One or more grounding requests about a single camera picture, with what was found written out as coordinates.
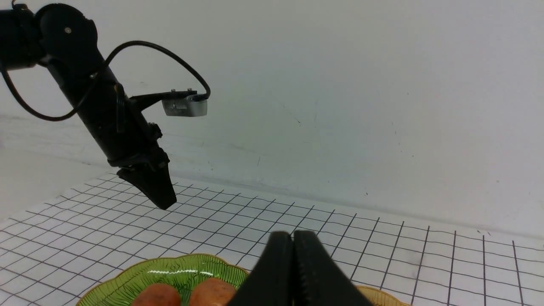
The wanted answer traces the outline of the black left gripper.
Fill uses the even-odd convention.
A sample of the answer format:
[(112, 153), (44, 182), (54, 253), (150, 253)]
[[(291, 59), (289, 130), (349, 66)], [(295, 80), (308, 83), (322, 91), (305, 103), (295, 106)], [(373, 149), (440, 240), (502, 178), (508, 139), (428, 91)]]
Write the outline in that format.
[(138, 188), (156, 207), (177, 202), (168, 169), (169, 158), (158, 145), (162, 132), (143, 110), (168, 96), (152, 93), (128, 97), (115, 81), (65, 81), (64, 95), (99, 145), (117, 176)]

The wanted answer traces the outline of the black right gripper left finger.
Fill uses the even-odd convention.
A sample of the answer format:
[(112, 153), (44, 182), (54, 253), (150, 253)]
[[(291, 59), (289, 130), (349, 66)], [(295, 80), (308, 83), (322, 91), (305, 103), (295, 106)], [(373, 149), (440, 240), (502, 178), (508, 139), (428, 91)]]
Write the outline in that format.
[(291, 306), (291, 268), (294, 245), (285, 231), (270, 234), (250, 275), (229, 301), (229, 306)]

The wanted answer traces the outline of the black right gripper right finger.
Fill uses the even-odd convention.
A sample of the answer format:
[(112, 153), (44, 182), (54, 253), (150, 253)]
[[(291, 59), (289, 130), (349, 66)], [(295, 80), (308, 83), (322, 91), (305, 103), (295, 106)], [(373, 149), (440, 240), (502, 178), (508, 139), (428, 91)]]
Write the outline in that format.
[(371, 306), (371, 301), (352, 285), (313, 231), (295, 231), (295, 306)]

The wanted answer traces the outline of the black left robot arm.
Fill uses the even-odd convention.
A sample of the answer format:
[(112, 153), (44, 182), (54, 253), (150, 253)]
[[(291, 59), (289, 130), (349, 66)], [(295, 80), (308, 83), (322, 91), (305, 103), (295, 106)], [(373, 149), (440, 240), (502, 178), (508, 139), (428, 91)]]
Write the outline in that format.
[(158, 145), (161, 130), (127, 97), (97, 41), (94, 22), (73, 6), (49, 4), (34, 14), (19, 4), (1, 11), (1, 70), (47, 68), (119, 178), (166, 210), (177, 199), (169, 158)]

